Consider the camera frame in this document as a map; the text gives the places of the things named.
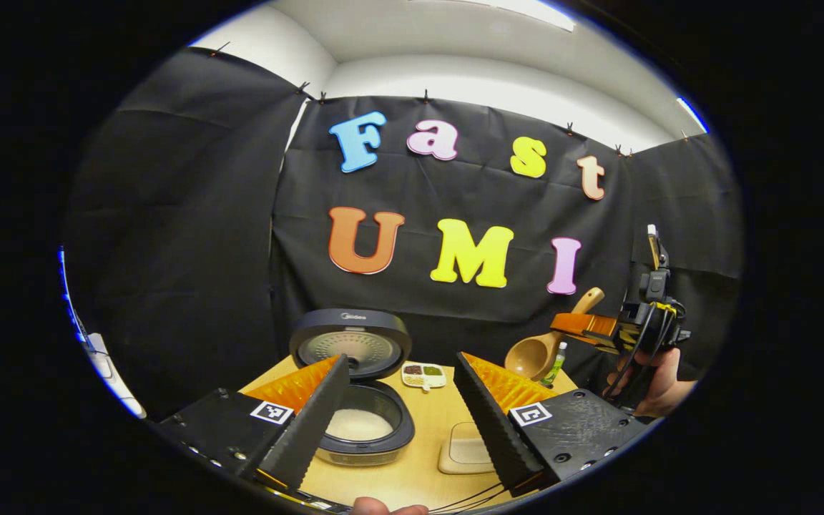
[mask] open lid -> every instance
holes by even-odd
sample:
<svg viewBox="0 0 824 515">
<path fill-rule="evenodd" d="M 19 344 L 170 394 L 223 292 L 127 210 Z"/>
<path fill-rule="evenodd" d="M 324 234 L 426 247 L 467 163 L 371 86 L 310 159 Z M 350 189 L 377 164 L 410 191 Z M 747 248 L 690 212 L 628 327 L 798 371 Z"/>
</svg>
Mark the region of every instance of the open lid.
<svg viewBox="0 0 824 515">
<path fill-rule="evenodd" d="M 412 350 L 406 325 L 398 316 L 375 310 L 314 310 L 291 333 L 295 365 L 307 366 L 334 355 L 347 355 L 352 381 L 385 378 Z"/>
</svg>

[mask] ceiling light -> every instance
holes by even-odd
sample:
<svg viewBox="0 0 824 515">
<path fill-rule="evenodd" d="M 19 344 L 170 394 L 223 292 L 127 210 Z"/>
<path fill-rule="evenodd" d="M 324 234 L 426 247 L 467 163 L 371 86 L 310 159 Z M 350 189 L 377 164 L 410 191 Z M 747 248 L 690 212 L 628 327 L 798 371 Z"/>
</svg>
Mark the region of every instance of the ceiling light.
<svg viewBox="0 0 824 515">
<path fill-rule="evenodd" d="M 574 31 L 574 21 L 555 7 L 540 0 L 409 0 L 409 2 L 462 2 L 478 4 L 478 6 L 497 7 L 517 14 L 529 16 L 531 19 L 544 21 L 568 32 Z"/>
<path fill-rule="evenodd" d="M 695 111 L 693 111 L 692 108 L 688 104 L 686 104 L 686 101 L 683 100 L 682 97 L 680 97 L 680 98 L 676 98 L 676 102 L 680 103 L 681 107 L 686 110 L 686 113 L 689 113 L 689 116 L 695 119 L 695 123 L 698 124 L 699 127 L 701 127 L 701 130 L 704 131 L 707 134 L 707 128 L 705 128 L 704 124 L 701 123 L 701 119 L 699 117 L 697 117 L 697 114 L 695 114 Z"/>
</svg>

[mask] foam letter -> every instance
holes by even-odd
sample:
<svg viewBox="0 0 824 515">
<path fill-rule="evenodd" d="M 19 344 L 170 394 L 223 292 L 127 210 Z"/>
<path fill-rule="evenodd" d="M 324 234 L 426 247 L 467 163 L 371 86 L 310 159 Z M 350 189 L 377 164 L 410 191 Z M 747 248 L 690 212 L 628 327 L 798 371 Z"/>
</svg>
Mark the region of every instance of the foam letter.
<svg viewBox="0 0 824 515">
<path fill-rule="evenodd" d="M 422 120 L 416 124 L 415 128 L 421 132 L 416 132 L 409 136 L 406 144 L 409 150 L 416 154 L 428 156 L 431 154 L 439 160 L 449 161 L 457 157 L 457 127 L 451 126 L 441 120 Z M 437 132 L 426 132 L 436 128 Z"/>
<path fill-rule="evenodd" d="M 438 229 L 444 232 L 444 241 L 438 267 L 431 271 L 432 280 L 453 283 L 457 280 L 457 274 L 453 271 L 456 262 L 464 283 L 472 280 L 481 267 L 481 273 L 475 278 L 476 284 L 490 288 L 507 285 L 504 261 L 507 260 L 507 245 L 514 239 L 514 231 L 507 227 L 490 227 L 477 247 L 472 242 L 469 227 L 462 220 L 444 218 L 438 222 Z"/>
<path fill-rule="evenodd" d="M 377 162 L 377 155 L 369 152 L 364 144 L 369 144 L 371 149 L 380 147 L 380 133 L 377 132 L 376 127 L 370 127 L 370 125 L 382 126 L 385 123 L 386 117 L 379 111 L 373 111 L 330 127 L 330 134 L 336 134 L 339 138 L 339 146 L 343 148 L 345 157 L 343 172 L 354 172 L 354 170 L 363 169 Z M 358 129 L 362 126 L 368 127 L 364 127 L 364 130 L 359 132 Z"/>
<path fill-rule="evenodd" d="M 552 276 L 552 283 L 546 286 L 549 293 L 561 293 L 570 295 L 578 290 L 574 284 L 574 262 L 577 260 L 578 249 L 581 242 L 571 238 L 555 238 L 552 240 L 552 247 L 555 247 L 555 274 Z"/>
<path fill-rule="evenodd" d="M 596 163 L 596 157 L 593 156 L 581 157 L 578 166 L 583 169 L 584 194 L 594 201 L 602 199 L 605 192 L 597 186 L 597 178 L 606 175 L 606 170 Z"/>
<path fill-rule="evenodd" d="M 380 230 L 377 232 L 377 248 L 370 257 L 360 257 L 354 252 L 358 224 L 366 218 L 364 211 L 353 207 L 330 209 L 333 218 L 333 232 L 330 234 L 330 260 L 333 264 L 356 274 L 376 274 L 390 266 L 393 248 L 396 246 L 396 232 L 406 219 L 395 212 L 377 212 L 373 216 Z"/>
<path fill-rule="evenodd" d="M 527 177 L 540 177 L 546 173 L 546 145 L 538 139 L 520 136 L 514 140 L 514 155 L 511 167 L 514 172 Z"/>
</svg>

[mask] wooden ladle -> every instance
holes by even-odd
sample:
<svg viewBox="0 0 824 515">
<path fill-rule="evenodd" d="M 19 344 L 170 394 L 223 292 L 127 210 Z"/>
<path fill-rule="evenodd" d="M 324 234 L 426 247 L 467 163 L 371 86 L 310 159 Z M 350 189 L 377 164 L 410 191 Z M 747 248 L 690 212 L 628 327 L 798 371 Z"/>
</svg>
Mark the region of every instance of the wooden ladle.
<svg viewBox="0 0 824 515">
<path fill-rule="evenodd" d="M 604 293 L 599 288 L 591 288 L 578 300 L 572 313 L 586 313 L 599 303 Z M 564 337 L 560 330 L 550 330 L 545 335 L 530 336 L 516 343 L 507 351 L 504 358 L 504 368 L 518 376 L 530 378 L 533 381 L 545 377 L 552 369 L 555 355 L 559 351 L 559 343 Z"/>
</svg>

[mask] ceiling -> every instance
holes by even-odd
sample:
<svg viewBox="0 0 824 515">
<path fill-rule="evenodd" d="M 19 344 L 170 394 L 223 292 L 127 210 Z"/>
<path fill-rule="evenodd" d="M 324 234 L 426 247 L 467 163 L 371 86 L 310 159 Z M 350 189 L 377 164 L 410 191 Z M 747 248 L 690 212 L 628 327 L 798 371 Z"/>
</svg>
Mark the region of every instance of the ceiling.
<svg viewBox="0 0 824 515">
<path fill-rule="evenodd" d="M 337 62 L 445 54 L 512 62 L 581 82 L 674 137 L 702 131 L 678 95 L 631 50 L 587 21 L 573 32 L 511 11 L 447 0 L 274 0 Z"/>
</svg>

